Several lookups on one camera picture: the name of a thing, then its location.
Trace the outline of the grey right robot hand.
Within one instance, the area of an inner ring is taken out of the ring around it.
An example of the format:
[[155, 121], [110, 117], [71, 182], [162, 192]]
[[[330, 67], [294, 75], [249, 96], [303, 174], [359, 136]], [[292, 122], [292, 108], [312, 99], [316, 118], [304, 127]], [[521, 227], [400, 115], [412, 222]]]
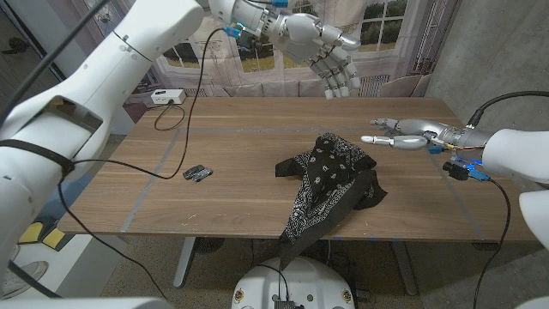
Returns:
[[361, 142], [402, 150], [417, 150], [432, 145], [452, 151], [475, 151], [483, 149], [492, 137], [492, 133], [472, 127], [458, 128], [420, 118], [376, 118], [370, 124], [393, 132], [393, 135], [362, 136]]

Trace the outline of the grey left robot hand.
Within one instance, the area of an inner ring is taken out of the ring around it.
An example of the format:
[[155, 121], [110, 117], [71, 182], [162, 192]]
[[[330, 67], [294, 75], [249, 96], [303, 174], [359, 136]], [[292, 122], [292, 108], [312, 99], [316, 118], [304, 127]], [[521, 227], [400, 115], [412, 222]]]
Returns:
[[287, 1], [237, 0], [232, 22], [264, 37], [294, 63], [307, 64], [324, 84], [328, 100], [348, 98], [360, 86], [349, 52], [359, 48], [358, 39], [325, 24], [315, 15], [286, 12]]

